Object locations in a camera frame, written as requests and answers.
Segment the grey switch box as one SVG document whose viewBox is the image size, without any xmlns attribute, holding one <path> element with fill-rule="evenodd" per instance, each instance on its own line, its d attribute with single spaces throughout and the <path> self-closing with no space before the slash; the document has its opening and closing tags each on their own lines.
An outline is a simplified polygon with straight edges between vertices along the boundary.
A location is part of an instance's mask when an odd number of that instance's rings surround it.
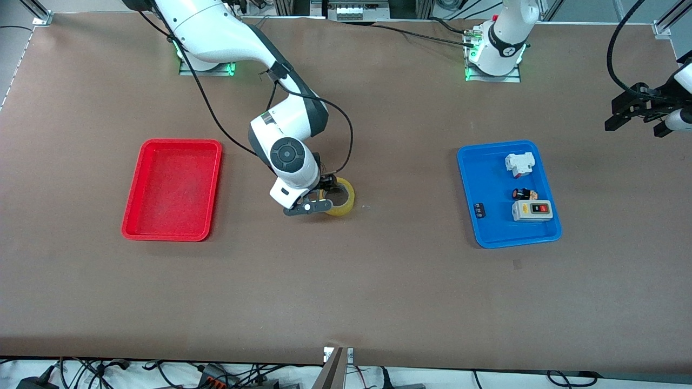
<svg viewBox="0 0 692 389">
<path fill-rule="evenodd" d="M 519 200 L 512 204 L 515 222 L 546 222 L 554 218 L 552 204 L 547 200 Z"/>
</svg>

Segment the white power strip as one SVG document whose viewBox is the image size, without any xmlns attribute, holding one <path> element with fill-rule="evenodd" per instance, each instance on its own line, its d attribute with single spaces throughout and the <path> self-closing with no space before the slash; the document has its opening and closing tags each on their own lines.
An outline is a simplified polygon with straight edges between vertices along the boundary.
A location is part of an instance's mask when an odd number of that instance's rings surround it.
<svg viewBox="0 0 692 389">
<path fill-rule="evenodd" d="M 390 18 L 389 3 L 330 3 L 329 16 L 339 22 L 372 22 Z"/>
</svg>

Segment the blue plastic tray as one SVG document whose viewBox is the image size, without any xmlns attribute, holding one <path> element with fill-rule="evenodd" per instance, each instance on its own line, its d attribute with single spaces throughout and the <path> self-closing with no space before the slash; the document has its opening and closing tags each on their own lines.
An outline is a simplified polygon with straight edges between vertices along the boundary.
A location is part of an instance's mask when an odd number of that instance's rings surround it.
<svg viewBox="0 0 692 389">
<path fill-rule="evenodd" d="M 533 172 L 514 179 L 505 167 L 505 157 L 510 153 L 526 152 L 532 152 L 535 157 Z M 457 165 L 475 239 L 482 248 L 498 249 L 555 242 L 562 237 L 561 221 L 535 143 L 530 140 L 514 140 L 467 145 L 458 150 Z M 515 202 L 511 195 L 515 188 L 529 188 L 538 192 L 538 200 L 550 201 L 554 218 L 546 222 L 515 222 L 511 213 Z M 485 218 L 475 217 L 475 203 L 484 204 Z"/>
</svg>

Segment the white circuit breaker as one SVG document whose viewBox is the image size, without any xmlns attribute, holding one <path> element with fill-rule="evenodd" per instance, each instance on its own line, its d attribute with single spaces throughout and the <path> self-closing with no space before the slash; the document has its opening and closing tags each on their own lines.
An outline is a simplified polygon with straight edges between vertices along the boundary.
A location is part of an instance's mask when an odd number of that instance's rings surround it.
<svg viewBox="0 0 692 389">
<path fill-rule="evenodd" d="M 505 167 L 514 179 L 519 179 L 533 172 L 535 157 L 532 152 L 510 153 L 505 157 Z"/>
</svg>

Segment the red plastic tray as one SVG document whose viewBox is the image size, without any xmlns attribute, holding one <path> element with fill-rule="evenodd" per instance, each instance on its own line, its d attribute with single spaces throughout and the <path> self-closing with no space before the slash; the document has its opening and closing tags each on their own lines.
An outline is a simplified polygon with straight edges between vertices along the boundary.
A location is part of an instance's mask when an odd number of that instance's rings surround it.
<svg viewBox="0 0 692 389">
<path fill-rule="evenodd" d="M 214 139 L 154 138 L 136 163 L 121 234 L 136 241 L 201 242 L 211 230 L 222 167 Z"/>
</svg>

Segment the yellow clear tape roll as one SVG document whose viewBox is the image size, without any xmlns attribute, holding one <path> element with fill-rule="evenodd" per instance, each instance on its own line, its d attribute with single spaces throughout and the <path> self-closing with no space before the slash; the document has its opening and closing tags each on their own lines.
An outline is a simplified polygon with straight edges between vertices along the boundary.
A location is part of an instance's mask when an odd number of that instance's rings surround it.
<svg viewBox="0 0 692 389">
<path fill-rule="evenodd" d="M 356 199 L 356 193 L 353 188 L 353 186 L 348 182 L 348 192 L 343 193 L 343 192 L 336 192 L 336 193 L 329 193 L 328 194 L 329 200 L 333 202 L 333 207 L 331 210 L 326 212 L 326 214 L 334 216 L 334 217 L 341 217 L 346 214 L 348 214 L 354 207 L 355 204 L 355 199 Z"/>
</svg>

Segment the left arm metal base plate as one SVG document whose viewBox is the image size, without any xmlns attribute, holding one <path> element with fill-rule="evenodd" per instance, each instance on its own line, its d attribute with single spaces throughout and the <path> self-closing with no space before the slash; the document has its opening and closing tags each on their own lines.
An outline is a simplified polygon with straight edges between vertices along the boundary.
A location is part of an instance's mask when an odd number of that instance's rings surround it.
<svg viewBox="0 0 692 389">
<path fill-rule="evenodd" d="M 521 82 L 521 57 L 519 63 L 506 75 L 494 76 L 488 73 L 484 73 L 477 64 L 472 62 L 470 59 L 476 54 L 476 51 L 470 48 L 464 49 L 464 80 L 466 82 L 478 81 L 478 82 Z"/>
</svg>

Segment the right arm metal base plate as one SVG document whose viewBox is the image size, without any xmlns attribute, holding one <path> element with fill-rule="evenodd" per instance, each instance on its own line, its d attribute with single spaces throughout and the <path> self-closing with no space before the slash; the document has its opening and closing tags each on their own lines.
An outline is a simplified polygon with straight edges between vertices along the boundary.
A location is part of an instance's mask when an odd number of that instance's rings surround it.
<svg viewBox="0 0 692 389">
<path fill-rule="evenodd" d="M 190 57 L 189 59 L 192 64 L 192 69 L 198 76 L 232 77 L 235 75 L 235 62 L 214 64 L 195 59 L 194 57 Z M 192 76 L 189 64 L 183 58 L 179 59 L 178 74 L 180 74 L 180 76 Z"/>
</svg>

